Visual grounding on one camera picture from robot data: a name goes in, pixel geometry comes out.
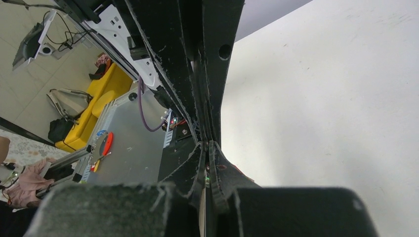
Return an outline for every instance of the pink cloth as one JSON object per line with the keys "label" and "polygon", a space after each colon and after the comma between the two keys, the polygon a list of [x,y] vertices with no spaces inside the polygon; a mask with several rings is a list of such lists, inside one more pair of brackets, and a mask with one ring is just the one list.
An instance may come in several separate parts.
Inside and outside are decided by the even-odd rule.
{"label": "pink cloth", "polygon": [[106,54],[102,54],[94,63],[97,67],[99,67],[102,64],[106,64],[109,60],[111,60],[111,58],[106,55]]}
{"label": "pink cloth", "polygon": [[36,197],[36,191],[47,188],[54,183],[53,179],[46,180],[39,176],[46,162],[46,159],[42,159],[26,166],[23,173],[19,175],[17,184],[5,191],[9,195],[13,206],[24,208],[32,201],[39,201],[40,199]]}

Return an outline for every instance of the metal frame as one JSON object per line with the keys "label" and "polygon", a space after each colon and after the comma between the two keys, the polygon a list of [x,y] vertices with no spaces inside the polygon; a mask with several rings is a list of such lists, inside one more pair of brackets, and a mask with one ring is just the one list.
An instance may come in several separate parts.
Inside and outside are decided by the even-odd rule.
{"label": "metal frame", "polygon": [[62,185],[64,183],[72,183],[75,182],[74,181],[74,177],[79,175],[79,177],[81,177],[81,175],[83,174],[83,170],[84,167],[86,166],[86,163],[88,163],[88,157],[89,157],[89,152],[87,152],[86,148],[82,148],[80,150],[77,150],[73,153],[70,153],[66,156],[64,156],[63,158],[57,160],[55,163],[53,163],[51,165],[51,167],[49,168],[49,170],[59,170],[67,165],[73,164],[75,162],[78,161],[76,168],[74,169],[73,174],[62,178],[60,180],[57,180],[56,182],[54,182],[53,184],[51,184],[49,187],[45,188],[45,189],[41,189],[37,192],[37,197],[42,198],[44,197],[51,188],[54,188],[58,185]]}
{"label": "metal frame", "polygon": [[[79,32],[85,32],[90,29],[86,22],[76,22],[72,20],[75,24],[76,29]],[[108,54],[112,60],[129,76],[132,80],[137,80],[138,72],[134,69],[134,67],[129,64],[129,62],[113,47],[108,41],[101,36],[100,34],[94,32],[88,32],[85,36],[86,39],[90,41],[93,45],[98,48],[103,49],[106,54]]]}
{"label": "metal frame", "polygon": [[156,90],[160,85],[156,70],[149,58],[137,61],[134,61],[131,58],[127,42],[127,37],[129,37],[130,34],[116,7],[112,4],[109,5],[99,14],[99,17],[101,19],[99,23],[94,23],[92,21],[84,23],[88,25],[90,29],[95,30],[104,37],[107,42],[109,42],[132,67],[134,67],[144,83],[148,87]]}
{"label": "metal frame", "polygon": [[[258,187],[225,159],[218,145],[221,101],[244,0],[169,1],[164,5],[127,0],[127,4],[162,85],[186,118],[196,143],[185,163],[164,181],[174,182],[190,205],[199,210],[205,168],[209,168],[206,234],[213,236],[218,216],[229,211],[227,199],[236,185]],[[220,181],[219,164],[231,170],[229,182]]]}

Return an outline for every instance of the hole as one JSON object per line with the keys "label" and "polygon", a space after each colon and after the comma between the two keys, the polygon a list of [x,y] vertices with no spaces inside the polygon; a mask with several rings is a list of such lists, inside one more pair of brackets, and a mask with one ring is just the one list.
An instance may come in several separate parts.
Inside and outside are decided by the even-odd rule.
{"label": "hole", "polygon": [[51,49],[48,47],[42,48],[42,53],[50,53]]}
{"label": "hole", "polygon": [[218,55],[222,60],[229,59],[231,55],[231,46],[229,46],[228,44],[221,46],[218,50]]}

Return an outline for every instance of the white wall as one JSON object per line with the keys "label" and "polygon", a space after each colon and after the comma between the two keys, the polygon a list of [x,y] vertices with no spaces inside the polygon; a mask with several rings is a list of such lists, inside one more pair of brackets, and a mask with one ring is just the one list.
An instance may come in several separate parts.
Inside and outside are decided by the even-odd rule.
{"label": "white wall", "polygon": [[342,186],[419,233],[419,1],[315,0],[238,41],[226,157],[263,186]]}

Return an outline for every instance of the wire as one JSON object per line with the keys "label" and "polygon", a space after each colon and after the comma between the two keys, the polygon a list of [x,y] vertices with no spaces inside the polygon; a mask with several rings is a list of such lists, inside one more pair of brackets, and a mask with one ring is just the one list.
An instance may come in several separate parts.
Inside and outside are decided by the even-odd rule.
{"label": "wire", "polygon": [[143,83],[143,79],[141,78],[141,76],[140,75],[138,75],[138,107],[139,107],[139,109],[140,109],[140,114],[141,114],[141,119],[143,120],[143,124],[144,124],[144,126],[145,126],[145,128],[147,129],[147,130],[149,130],[150,132],[155,132],[155,131],[157,131],[157,130],[159,130],[162,126],[163,126],[163,124],[165,123],[165,121],[166,121],[166,119],[167,119],[167,117],[168,117],[168,114],[164,117],[164,119],[162,119],[162,122],[160,123],[160,125],[159,126],[157,126],[156,128],[154,128],[154,129],[151,129],[149,126],[148,126],[148,124],[147,124],[147,122],[146,122],[146,120],[145,120],[145,117],[144,117],[144,112],[143,112],[143,105],[142,105],[142,103],[141,103],[141,97],[142,97],[142,91],[143,91],[143,88],[142,88],[142,83]]}
{"label": "wire", "polygon": [[93,32],[93,30],[89,30],[86,32],[80,32],[80,33],[84,33],[84,35],[82,35],[78,40],[72,42],[71,44],[67,44],[67,43],[63,43],[58,47],[58,52],[62,52],[64,50],[66,50],[67,48],[71,48],[74,44],[78,43],[80,40],[83,39],[84,36],[86,36],[87,34],[89,34],[90,32]]}
{"label": "wire", "polygon": [[4,181],[3,183],[7,183],[7,182],[9,182],[10,180],[12,180],[14,177],[11,175],[8,179],[6,179],[6,181]]}
{"label": "wire", "polygon": [[[44,15],[43,15],[43,18],[42,18],[42,24],[45,24],[45,17],[46,17],[46,15],[49,13],[49,11],[47,11]],[[68,27],[68,25],[67,25],[67,23],[64,21],[64,18],[61,16],[61,14],[60,13],[57,13],[58,14],[58,16],[61,18],[61,20],[63,21],[63,23],[64,23],[64,25],[66,26],[66,28],[67,28],[67,31],[65,31],[64,32],[64,35],[65,35],[65,38],[66,38],[66,40],[65,41],[63,41],[63,42],[60,42],[60,43],[57,43],[57,42],[55,42],[55,41],[53,41],[49,36],[48,36],[48,34],[46,35],[46,37],[48,38],[48,40],[49,41],[51,41],[51,43],[53,43],[53,44],[56,44],[56,45],[59,45],[59,47],[58,47],[58,52],[62,52],[62,51],[64,51],[64,50],[66,50],[67,48],[72,48],[72,46],[74,45],[74,44],[76,44],[76,43],[78,43],[84,36],[86,36],[88,33],[90,33],[90,32],[94,32],[94,30],[87,30],[87,31],[84,31],[84,32],[77,32],[77,33],[74,33],[74,32],[71,32],[70,31],[70,28]],[[78,40],[76,40],[76,41],[74,41],[74,36],[76,36],[76,35],[79,35],[79,34],[84,34],[84,35],[82,35]]]}
{"label": "wire", "polygon": [[[43,18],[42,18],[42,24],[43,24],[43,25],[45,25],[45,17],[46,17],[46,15],[47,15],[48,13],[49,13],[49,11],[47,11],[47,12],[43,15]],[[61,14],[57,12],[57,15],[61,18],[61,20],[63,21],[64,25],[66,26],[66,28],[67,28],[67,30],[68,30],[68,31],[66,31],[66,32],[70,32],[70,28],[68,27],[67,23],[64,21],[64,18],[61,16]],[[61,45],[61,44],[64,44],[65,42],[67,42],[67,41],[68,41],[68,37],[67,37],[66,32],[64,32],[65,37],[66,37],[66,40],[65,40],[64,42],[61,42],[61,43],[57,43],[57,42],[53,41],[53,40],[52,40],[52,39],[48,36],[48,34],[46,34],[46,37],[49,39],[49,41],[51,41],[51,43],[56,44],[56,45]]]}
{"label": "wire", "polygon": [[8,188],[10,188],[10,187],[12,187],[13,186],[13,184],[15,184],[16,182],[17,182],[17,180],[19,179],[19,177],[17,177],[17,179],[15,179],[15,180],[12,180],[12,182],[10,182],[10,185],[9,186],[7,186],[7,187],[5,187],[5,189],[8,189]]}
{"label": "wire", "polygon": [[63,143],[64,143],[64,145],[66,145],[67,147],[69,147],[69,148],[73,149],[73,151],[76,151],[76,149],[74,149],[74,148],[70,147],[70,145],[66,144],[66,143],[64,142],[64,140],[62,140],[62,142],[63,142]]}
{"label": "wire", "polygon": [[178,122],[178,123],[176,123],[176,124],[172,124],[171,126],[170,126],[170,128],[175,128],[176,126],[178,126],[178,125],[181,125],[181,124],[184,124],[184,123],[186,123],[186,119],[183,119],[182,121],[180,121],[180,122]]}
{"label": "wire", "polygon": [[55,10],[59,10],[59,11],[65,12],[62,8],[60,8],[59,6],[55,6],[55,5],[48,5],[48,4],[27,4],[27,3],[18,3],[18,2],[6,2],[6,3],[10,3],[10,4],[14,4],[14,5],[19,5],[19,6],[24,6],[26,9],[28,9],[29,7],[46,7],[46,8],[51,8],[51,9],[55,9]]}

